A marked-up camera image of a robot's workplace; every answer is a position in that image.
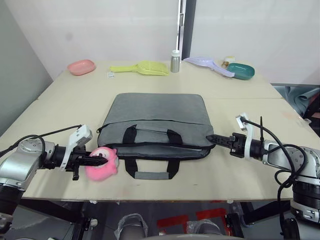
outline yellow scoop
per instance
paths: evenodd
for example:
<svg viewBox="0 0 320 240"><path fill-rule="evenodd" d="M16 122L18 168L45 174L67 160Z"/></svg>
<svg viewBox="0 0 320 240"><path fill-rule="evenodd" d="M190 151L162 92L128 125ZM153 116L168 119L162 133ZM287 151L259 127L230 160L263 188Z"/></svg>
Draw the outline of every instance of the yellow scoop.
<svg viewBox="0 0 320 240"><path fill-rule="evenodd" d="M111 66L112 72L138 72L145 75L167 76L169 74L167 66L158 61L141 61L132 66Z"/></svg>

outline blue cloth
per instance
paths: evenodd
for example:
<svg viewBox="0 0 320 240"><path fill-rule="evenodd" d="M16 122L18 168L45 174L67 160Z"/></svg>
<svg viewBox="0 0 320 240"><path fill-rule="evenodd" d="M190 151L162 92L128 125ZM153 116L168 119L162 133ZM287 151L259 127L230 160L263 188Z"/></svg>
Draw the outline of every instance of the blue cloth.
<svg viewBox="0 0 320 240"><path fill-rule="evenodd" d="M310 99L320 92L320 87L309 86L275 86L274 88L300 116L305 114Z"/></svg>

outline bag handle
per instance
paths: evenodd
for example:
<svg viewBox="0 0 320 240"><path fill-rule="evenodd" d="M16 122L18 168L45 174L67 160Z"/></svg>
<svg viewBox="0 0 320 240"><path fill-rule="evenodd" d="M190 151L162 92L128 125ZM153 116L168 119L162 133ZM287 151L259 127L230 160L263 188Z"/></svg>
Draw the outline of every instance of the bag handle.
<svg viewBox="0 0 320 240"><path fill-rule="evenodd" d="M171 144L182 144L181 135L177 132L167 129L166 134ZM128 127L123 135L123 144L134 144L137 136L137 125L132 125ZM137 161L133 157L124 158L125 170L134 179L144 179L144 180L168 180L172 179L178 172L180 166L180 160L168 160L168 165L166 172L148 172L148 171L138 171Z"/></svg>

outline pink plush toy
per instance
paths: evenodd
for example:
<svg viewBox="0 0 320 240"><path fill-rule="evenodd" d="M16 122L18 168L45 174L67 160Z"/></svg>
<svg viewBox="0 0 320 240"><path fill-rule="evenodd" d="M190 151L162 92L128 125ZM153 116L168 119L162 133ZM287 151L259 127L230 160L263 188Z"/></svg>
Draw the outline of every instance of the pink plush toy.
<svg viewBox="0 0 320 240"><path fill-rule="evenodd" d="M93 150L90 156L99 156L102 154L102 157L107 159L108 162L100 166L85 166L87 177L93 181L102 181L116 174L118 172L117 167L119 166L119 159L116 153L116 149L105 146Z"/></svg>

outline pink bowl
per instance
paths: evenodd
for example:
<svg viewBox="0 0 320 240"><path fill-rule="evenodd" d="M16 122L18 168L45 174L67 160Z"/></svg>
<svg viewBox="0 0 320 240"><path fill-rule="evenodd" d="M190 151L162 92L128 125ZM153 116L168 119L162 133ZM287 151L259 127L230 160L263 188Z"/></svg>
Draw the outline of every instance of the pink bowl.
<svg viewBox="0 0 320 240"><path fill-rule="evenodd" d="M71 63L67 68L71 74L79 76L92 72L96 69L96 65L93 61L85 59Z"/></svg>

